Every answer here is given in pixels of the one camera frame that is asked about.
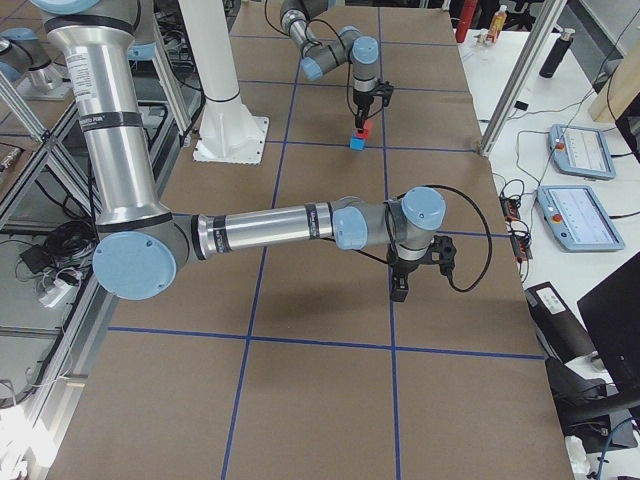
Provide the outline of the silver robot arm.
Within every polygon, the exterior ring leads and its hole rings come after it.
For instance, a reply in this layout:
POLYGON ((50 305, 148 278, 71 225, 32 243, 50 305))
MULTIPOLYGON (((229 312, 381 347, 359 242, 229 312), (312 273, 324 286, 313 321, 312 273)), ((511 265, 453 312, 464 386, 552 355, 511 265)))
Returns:
POLYGON ((329 44, 322 43, 313 34, 311 23, 335 5, 334 1, 285 1, 280 8, 280 25, 284 34, 297 45, 308 80, 318 80, 343 64, 352 67, 352 99, 356 107, 353 116, 356 131, 363 134, 374 98, 380 97, 382 105, 387 106, 393 88, 378 77, 379 44, 376 39, 354 26, 342 28, 329 44))
POLYGON ((128 300, 160 294, 186 264, 217 254, 331 239, 343 250, 386 245, 391 298, 402 301, 420 265, 454 269, 452 241, 439 234, 446 205, 420 186, 399 199, 357 197, 221 216, 172 212, 158 197, 128 54, 153 12, 139 1, 42 1, 49 40, 63 53, 101 211, 93 271, 128 300))

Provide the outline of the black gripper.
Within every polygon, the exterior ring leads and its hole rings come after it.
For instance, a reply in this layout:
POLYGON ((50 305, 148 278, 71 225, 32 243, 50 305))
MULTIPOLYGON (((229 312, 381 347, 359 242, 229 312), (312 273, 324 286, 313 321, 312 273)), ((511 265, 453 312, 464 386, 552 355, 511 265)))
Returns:
POLYGON ((409 293, 408 276, 417 270, 421 265, 432 264, 432 254, 427 249, 417 260, 406 260, 394 252, 391 248, 387 249, 387 262, 391 267, 392 286, 390 291, 390 299, 392 301, 404 302, 409 293))
POLYGON ((352 91, 352 99, 356 106, 354 110, 354 124, 356 130, 360 131, 364 129, 365 122, 367 120, 367 109, 371 107, 374 102, 374 91, 360 91, 354 89, 352 91))

